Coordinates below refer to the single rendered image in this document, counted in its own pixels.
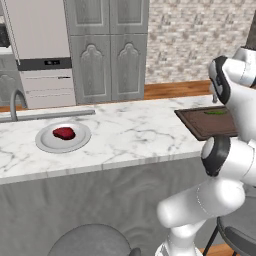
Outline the grey counter cabinet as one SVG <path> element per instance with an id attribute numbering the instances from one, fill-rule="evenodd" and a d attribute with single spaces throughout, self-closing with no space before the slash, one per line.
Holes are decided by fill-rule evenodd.
<path id="1" fill-rule="evenodd" d="M 0 106 L 9 106 L 15 89 L 24 92 L 12 48 L 0 47 Z"/>

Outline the black microwave oven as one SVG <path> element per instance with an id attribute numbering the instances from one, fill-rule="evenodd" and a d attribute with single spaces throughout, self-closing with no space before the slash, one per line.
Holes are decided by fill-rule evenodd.
<path id="1" fill-rule="evenodd" d="M 6 29 L 6 25 L 4 23 L 0 23 L 0 47 L 8 48 L 9 46 L 10 40 Z"/>

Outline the red raw steak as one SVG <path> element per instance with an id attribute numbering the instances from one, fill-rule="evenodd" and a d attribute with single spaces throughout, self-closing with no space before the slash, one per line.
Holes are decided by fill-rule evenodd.
<path id="1" fill-rule="evenodd" d="M 62 140 L 72 140 L 76 134 L 71 127 L 60 127 L 53 130 L 53 135 Z"/>

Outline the dark brown tray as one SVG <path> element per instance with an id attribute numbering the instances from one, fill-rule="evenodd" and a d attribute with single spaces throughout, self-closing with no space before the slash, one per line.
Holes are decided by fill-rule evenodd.
<path id="1" fill-rule="evenodd" d="M 226 110 L 227 114 L 204 114 L 204 111 L 215 110 Z M 175 114 L 198 141 L 205 141 L 214 135 L 238 136 L 232 116 L 225 106 L 180 109 L 175 110 Z"/>

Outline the grey tall cupboard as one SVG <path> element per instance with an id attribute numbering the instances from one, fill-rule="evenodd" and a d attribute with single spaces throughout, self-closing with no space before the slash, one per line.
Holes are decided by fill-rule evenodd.
<path id="1" fill-rule="evenodd" d="M 144 97 L 149 0 L 64 0 L 76 102 Z"/>

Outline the grey stool with black legs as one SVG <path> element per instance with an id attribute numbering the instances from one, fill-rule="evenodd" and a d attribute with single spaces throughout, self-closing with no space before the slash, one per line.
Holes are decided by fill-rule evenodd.
<path id="1" fill-rule="evenodd" d="M 256 198 L 247 196 L 238 210 L 217 218 L 203 256 L 208 254 L 217 234 L 233 250 L 232 256 L 256 256 Z"/>

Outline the grey curved tap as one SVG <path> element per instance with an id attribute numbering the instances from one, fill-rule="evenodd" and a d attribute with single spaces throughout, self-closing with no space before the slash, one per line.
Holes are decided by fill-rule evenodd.
<path id="1" fill-rule="evenodd" d="M 15 89 L 10 98 L 10 114 L 11 114 L 11 120 L 18 121 L 17 114 L 16 114 L 16 97 L 19 97 L 21 105 L 23 108 L 27 108 L 27 102 L 23 95 L 23 93 L 19 89 Z"/>

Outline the grey sink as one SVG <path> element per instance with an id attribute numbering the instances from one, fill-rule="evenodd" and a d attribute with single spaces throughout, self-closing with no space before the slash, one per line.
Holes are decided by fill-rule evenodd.
<path id="1" fill-rule="evenodd" d="M 37 114 L 28 116 L 17 116 L 17 121 L 30 121 L 30 120 L 42 120 L 42 119 L 52 119 L 52 118 L 63 118 L 63 117 L 73 117 L 73 116 L 84 116 L 84 115 L 94 115 L 95 110 L 82 110 L 82 111 L 72 111 L 72 112 L 62 112 L 62 113 L 47 113 L 47 114 Z M 14 122 L 11 117 L 1 117 L 0 123 Z"/>

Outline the grey island front panel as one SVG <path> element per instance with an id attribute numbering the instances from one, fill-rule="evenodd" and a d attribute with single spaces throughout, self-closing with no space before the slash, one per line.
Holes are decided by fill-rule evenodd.
<path id="1" fill-rule="evenodd" d="M 0 256 L 47 256 L 66 232 L 100 223 L 153 256 L 167 230 L 157 204 L 206 180 L 196 158 L 0 186 Z"/>

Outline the grey round stool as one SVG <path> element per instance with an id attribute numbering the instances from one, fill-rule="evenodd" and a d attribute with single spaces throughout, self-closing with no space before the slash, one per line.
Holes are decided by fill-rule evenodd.
<path id="1" fill-rule="evenodd" d="M 111 226 L 86 224 L 61 236 L 47 256 L 141 256 L 141 249 Z"/>

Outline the grey round plate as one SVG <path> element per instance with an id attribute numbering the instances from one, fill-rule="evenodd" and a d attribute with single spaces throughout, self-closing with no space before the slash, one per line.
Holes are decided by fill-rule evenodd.
<path id="1" fill-rule="evenodd" d="M 48 153 L 67 153 L 85 146 L 91 131 L 79 122 L 59 122 L 48 125 L 36 135 L 37 147 Z"/>

